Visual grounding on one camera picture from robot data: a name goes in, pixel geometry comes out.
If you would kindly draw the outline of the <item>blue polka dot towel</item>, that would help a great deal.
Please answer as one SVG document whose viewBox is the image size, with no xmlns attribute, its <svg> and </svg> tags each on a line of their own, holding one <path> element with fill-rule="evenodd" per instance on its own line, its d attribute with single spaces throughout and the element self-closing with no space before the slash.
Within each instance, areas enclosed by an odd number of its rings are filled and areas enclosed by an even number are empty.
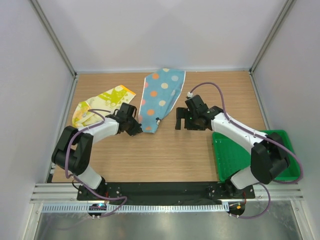
<svg viewBox="0 0 320 240">
<path fill-rule="evenodd" d="M 179 99 L 186 72 L 180 69 L 161 68 L 144 78 L 138 122 L 144 133 L 154 134 L 160 122 L 172 111 Z"/>
</svg>

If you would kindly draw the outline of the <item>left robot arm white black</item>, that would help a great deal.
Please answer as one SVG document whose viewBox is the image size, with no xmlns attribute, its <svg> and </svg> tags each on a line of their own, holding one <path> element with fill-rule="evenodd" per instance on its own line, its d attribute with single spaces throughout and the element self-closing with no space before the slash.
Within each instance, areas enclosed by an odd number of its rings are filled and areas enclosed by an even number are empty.
<svg viewBox="0 0 320 240">
<path fill-rule="evenodd" d="M 142 128 L 136 120 L 137 108 L 128 103 L 122 103 L 113 112 L 98 108 L 87 112 L 99 116 L 101 120 L 79 128 L 71 125 L 65 127 L 51 161 L 64 169 L 66 178 L 73 177 L 88 190 L 93 199 L 101 200 L 106 196 L 107 185 L 105 179 L 90 166 L 93 145 L 123 132 L 135 136 L 142 132 Z"/>
</svg>

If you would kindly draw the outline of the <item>yellow green printed towel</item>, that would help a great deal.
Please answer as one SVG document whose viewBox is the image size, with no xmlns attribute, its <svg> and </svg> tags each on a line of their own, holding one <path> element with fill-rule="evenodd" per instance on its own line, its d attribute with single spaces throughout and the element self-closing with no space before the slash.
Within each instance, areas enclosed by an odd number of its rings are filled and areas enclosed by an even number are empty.
<svg viewBox="0 0 320 240">
<path fill-rule="evenodd" d="M 93 109 L 101 115 L 106 115 L 106 111 L 113 113 L 115 109 L 120 108 L 122 103 L 129 104 L 135 96 L 136 94 L 124 85 L 118 85 L 81 101 L 72 115 L 71 125 L 80 128 L 97 123 L 101 118 L 89 110 Z"/>
</svg>

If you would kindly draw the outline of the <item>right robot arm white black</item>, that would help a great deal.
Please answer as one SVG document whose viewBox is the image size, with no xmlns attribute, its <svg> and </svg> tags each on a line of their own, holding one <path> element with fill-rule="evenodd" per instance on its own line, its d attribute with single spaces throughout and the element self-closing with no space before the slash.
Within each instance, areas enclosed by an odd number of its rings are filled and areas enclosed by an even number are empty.
<svg viewBox="0 0 320 240">
<path fill-rule="evenodd" d="M 208 107 L 199 95 L 189 97 L 185 107 L 176 109 L 175 129 L 206 129 L 220 133 L 250 154 L 250 165 L 234 172 L 224 182 L 226 194 L 237 198 L 248 186 L 269 184 L 290 166 L 290 158 L 282 137 L 273 132 L 256 131 L 232 119 L 224 109 Z"/>
</svg>

